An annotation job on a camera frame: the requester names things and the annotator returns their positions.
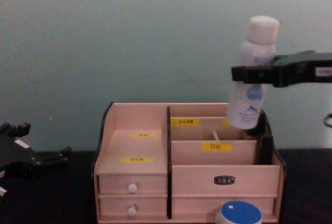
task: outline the wooden desk organizer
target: wooden desk organizer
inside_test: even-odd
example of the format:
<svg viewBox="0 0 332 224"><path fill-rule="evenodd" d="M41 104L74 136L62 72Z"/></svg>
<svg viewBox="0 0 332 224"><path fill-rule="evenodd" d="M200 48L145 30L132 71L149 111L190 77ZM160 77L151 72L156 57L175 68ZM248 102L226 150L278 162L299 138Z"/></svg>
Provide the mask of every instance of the wooden desk organizer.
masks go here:
<svg viewBox="0 0 332 224"><path fill-rule="evenodd" d="M280 223L286 167L266 115L245 132L228 125L226 108L111 103L92 166L98 223L214 222L235 199L256 205L263 223Z"/></svg>

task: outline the black table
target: black table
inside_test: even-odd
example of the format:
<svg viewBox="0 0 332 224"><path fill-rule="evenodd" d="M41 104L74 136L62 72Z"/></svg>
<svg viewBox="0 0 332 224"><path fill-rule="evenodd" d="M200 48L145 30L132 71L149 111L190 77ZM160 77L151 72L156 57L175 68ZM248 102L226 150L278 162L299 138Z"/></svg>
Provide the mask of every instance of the black table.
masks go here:
<svg viewBox="0 0 332 224"><path fill-rule="evenodd" d="M288 166L282 223L332 223L332 149L280 150ZM90 165L93 152L74 152L65 171L2 183L0 223L95 224Z"/></svg>

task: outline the white spray bottle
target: white spray bottle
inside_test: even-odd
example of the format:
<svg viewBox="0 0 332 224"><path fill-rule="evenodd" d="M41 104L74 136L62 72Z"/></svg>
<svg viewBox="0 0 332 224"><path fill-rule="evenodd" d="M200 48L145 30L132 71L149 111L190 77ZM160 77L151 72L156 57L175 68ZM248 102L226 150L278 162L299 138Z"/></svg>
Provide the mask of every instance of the white spray bottle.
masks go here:
<svg viewBox="0 0 332 224"><path fill-rule="evenodd" d="M249 22L246 40L240 51L244 66L264 66L273 63L275 41L279 21L272 17L256 16ZM233 82L226 113L227 121L240 129L252 129L257 125L267 85Z"/></svg>

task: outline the drawer knob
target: drawer knob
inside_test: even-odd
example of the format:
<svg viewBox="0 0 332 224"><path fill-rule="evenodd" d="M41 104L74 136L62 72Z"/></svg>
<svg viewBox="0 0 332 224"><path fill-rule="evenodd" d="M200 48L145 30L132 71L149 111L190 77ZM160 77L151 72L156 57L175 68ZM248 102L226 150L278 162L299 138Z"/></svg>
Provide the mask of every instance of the drawer knob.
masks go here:
<svg viewBox="0 0 332 224"><path fill-rule="evenodd" d="M137 211L136 211L136 207L135 207L135 205L133 205L132 207L130 207L130 208L128 209L128 215L129 215L129 216L135 216L136 213L137 213Z"/></svg>
<svg viewBox="0 0 332 224"><path fill-rule="evenodd" d="M129 184L128 191L130 193L135 193L137 191L137 185L136 184Z"/></svg>

